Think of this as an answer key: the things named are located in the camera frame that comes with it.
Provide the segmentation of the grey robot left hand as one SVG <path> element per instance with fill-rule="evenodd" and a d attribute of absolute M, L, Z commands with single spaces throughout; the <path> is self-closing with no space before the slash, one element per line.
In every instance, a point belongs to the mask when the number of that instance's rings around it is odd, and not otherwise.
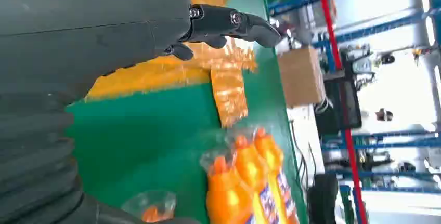
<path fill-rule="evenodd" d="M 263 18 L 191 0 L 1 0 L 1 95 L 84 98 L 122 68 L 192 53 L 184 42 L 222 48 L 228 37 L 274 47 Z"/>

